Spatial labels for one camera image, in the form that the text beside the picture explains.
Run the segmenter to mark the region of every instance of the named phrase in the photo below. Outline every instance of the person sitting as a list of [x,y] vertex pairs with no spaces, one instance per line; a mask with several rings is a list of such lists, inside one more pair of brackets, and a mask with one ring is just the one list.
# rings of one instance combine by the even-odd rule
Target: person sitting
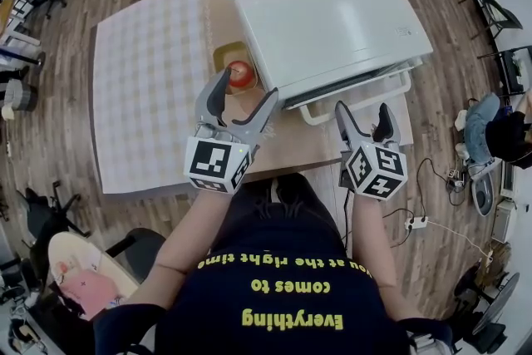
[[532,166],[532,130],[530,124],[525,124],[525,116],[532,113],[532,89],[523,95],[510,115],[495,118],[499,107],[499,97],[490,93],[467,111],[465,146],[477,164],[498,157],[527,169]]

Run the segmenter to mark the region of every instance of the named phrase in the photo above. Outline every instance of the power strip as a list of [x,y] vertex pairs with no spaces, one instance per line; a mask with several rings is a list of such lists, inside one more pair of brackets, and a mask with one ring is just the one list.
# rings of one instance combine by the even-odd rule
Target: power strip
[[428,224],[428,218],[426,216],[425,218],[416,216],[415,218],[405,220],[405,229],[426,228],[426,224]]

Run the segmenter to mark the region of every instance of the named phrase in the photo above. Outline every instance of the red apple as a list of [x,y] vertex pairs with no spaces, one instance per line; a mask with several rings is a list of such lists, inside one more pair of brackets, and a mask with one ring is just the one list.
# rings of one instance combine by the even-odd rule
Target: red apple
[[232,87],[245,87],[255,77],[253,68],[244,61],[233,61],[227,66],[231,70],[229,85]]

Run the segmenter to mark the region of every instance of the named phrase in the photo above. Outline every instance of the black t-shirt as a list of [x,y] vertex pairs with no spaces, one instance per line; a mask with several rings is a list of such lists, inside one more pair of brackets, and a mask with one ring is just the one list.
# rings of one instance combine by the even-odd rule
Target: black t-shirt
[[525,114],[520,111],[502,119],[490,121],[485,129],[485,140],[494,157],[522,169],[532,166],[532,145],[525,142]]
[[[294,238],[285,239],[280,229]],[[155,324],[156,354],[408,354],[407,330],[450,342],[449,328],[439,321],[392,321],[371,271],[335,255],[328,235],[320,238],[317,232],[274,220],[248,229],[241,245],[199,263],[170,310],[125,305],[103,315],[95,323],[96,355],[124,352]],[[269,251],[246,243],[264,241],[261,235],[292,249]]]

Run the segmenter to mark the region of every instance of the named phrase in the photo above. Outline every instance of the wooden floor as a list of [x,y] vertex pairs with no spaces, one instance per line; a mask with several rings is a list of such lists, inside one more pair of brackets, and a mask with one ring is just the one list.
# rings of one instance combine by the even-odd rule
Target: wooden floor
[[[145,226],[168,235],[189,207],[184,196],[157,200],[112,204],[103,200],[96,178],[91,148],[87,102],[87,64],[89,33],[102,19],[138,0],[66,0],[68,6],[55,6],[52,19],[44,19],[44,8],[32,14],[28,26],[42,40],[47,64],[40,75],[29,81],[38,87],[37,109],[3,126],[3,144],[8,140],[12,157],[0,154],[0,179],[10,205],[11,220],[6,232],[12,247],[21,254],[21,238],[30,239],[24,214],[17,207],[15,189],[27,185],[51,195],[52,182],[61,180],[64,200],[80,193],[76,222],[91,229],[92,240],[108,247],[137,226]],[[431,39],[434,53],[420,69],[412,73],[412,88],[406,94],[414,145],[405,148],[410,179],[404,190],[385,209],[408,207],[421,213],[416,187],[416,168],[430,156],[436,170],[445,174],[455,165],[454,144],[457,134],[453,121],[470,97],[480,98],[497,87],[495,65],[479,61],[477,55],[490,52],[487,39],[470,41],[470,35],[482,27],[472,2],[459,0],[409,0]],[[337,167],[307,173],[333,215],[340,218],[343,195],[334,189]],[[481,245],[488,241],[493,215],[481,218],[474,211],[468,190],[465,203],[452,207],[444,185],[424,166],[421,187],[431,220],[444,224]],[[405,213],[385,219],[392,243],[405,237]],[[393,250],[404,294],[417,303],[426,315],[442,316],[451,306],[451,290],[457,279],[479,258],[476,249],[462,238],[436,226],[412,233],[402,246]]]

